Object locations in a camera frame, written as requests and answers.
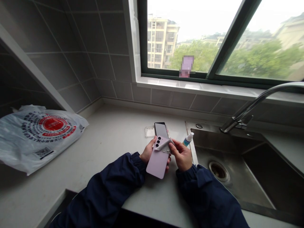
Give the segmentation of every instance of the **white countertop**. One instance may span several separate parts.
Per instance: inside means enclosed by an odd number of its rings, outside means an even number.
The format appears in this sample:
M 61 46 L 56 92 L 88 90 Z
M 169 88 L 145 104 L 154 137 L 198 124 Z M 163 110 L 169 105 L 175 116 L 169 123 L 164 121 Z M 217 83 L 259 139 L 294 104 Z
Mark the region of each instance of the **white countertop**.
M 104 105 L 88 119 L 82 137 L 49 164 L 30 176 L 0 165 L 0 227 L 36 227 L 65 189 L 75 192 L 89 179 L 124 153 L 142 153 L 151 138 L 145 127 L 165 122 L 170 137 L 182 141 L 186 135 L 185 117 Z M 262 132 L 290 161 L 303 171 L 303 142 L 284 134 Z M 163 180 L 146 176 L 144 186 L 125 202 L 123 208 L 178 226 L 196 226 L 177 188 L 174 156 Z M 272 218 L 243 211 L 250 227 L 296 227 Z

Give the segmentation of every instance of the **person's right hand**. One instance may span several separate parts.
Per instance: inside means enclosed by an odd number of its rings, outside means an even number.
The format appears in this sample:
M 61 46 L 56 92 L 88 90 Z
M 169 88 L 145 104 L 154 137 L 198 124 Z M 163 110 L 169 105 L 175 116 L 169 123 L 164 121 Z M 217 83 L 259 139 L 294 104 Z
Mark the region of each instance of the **person's right hand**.
M 187 171 L 192 166 L 191 150 L 175 139 L 172 139 L 172 141 L 176 147 L 172 143 L 169 143 L 169 147 L 172 154 L 175 156 L 177 167 L 181 172 Z

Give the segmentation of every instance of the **tree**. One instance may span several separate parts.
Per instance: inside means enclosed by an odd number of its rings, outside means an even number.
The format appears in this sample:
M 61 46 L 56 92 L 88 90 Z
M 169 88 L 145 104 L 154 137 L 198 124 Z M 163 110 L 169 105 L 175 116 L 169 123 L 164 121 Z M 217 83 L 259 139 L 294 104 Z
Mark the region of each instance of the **tree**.
M 170 58 L 169 69 L 179 70 L 184 55 L 193 55 L 194 64 L 192 70 L 208 72 L 211 64 L 218 52 L 218 47 L 214 44 L 203 43 L 201 40 L 194 40 L 190 45 L 181 45 Z
M 280 41 L 256 44 L 250 50 L 234 50 L 225 64 L 222 74 L 286 79 L 292 72 L 290 67 L 303 60 L 301 44 L 282 50 Z
M 273 40 L 256 44 L 250 50 L 234 50 L 225 64 L 221 74 L 286 79 L 292 70 L 290 67 L 303 60 L 304 50 L 301 44 L 294 44 L 282 50 L 280 41 Z M 170 58 L 170 69 L 180 69 L 184 55 L 194 55 L 193 70 L 208 72 L 218 52 L 218 47 L 212 43 L 195 40 L 191 45 L 181 45 L 174 56 Z

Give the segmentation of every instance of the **overcast sky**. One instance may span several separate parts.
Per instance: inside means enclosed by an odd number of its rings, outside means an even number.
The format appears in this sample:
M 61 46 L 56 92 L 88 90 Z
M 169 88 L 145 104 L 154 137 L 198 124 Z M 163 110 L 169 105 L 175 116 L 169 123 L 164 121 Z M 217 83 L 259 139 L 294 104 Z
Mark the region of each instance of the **overcast sky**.
M 241 0 L 148 0 L 148 14 L 179 24 L 178 42 L 227 32 Z M 304 12 L 304 0 L 262 0 L 248 28 L 276 31 L 280 23 Z

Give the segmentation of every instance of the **hand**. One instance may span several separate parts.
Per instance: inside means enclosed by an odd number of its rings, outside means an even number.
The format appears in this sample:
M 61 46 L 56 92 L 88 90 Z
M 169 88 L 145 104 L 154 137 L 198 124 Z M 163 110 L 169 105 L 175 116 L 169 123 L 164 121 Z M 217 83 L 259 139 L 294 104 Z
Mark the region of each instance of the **hand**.
M 152 154 L 152 149 L 153 149 L 153 144 L 156 142 L 156 136 L 154 136 L 154 139 L 152 139 L 149 144 L 146 146 L 145 150 L 143 151 L 143 153 L 139 156 L 140 159 L 147 165 L 149 160 L 150 160 L 150 157 L 151 157 L 151 154 Z M 171 155 L 169 155 L 169 158 L 168 158 L 168 161 L 167 161 L 167 166 L 166 166 L 166 173 L 168 172 L 169 170 L 169 163 L 171 161 Z
M 175 143 L 176 147 L 172 143 L 169 143 L 169 147 L 172 154 L 175 156 L 177 167 L 181 172 L 187 171 L 192 166 L 191 150 L 175 139 L 172 139 L 172 141 Z

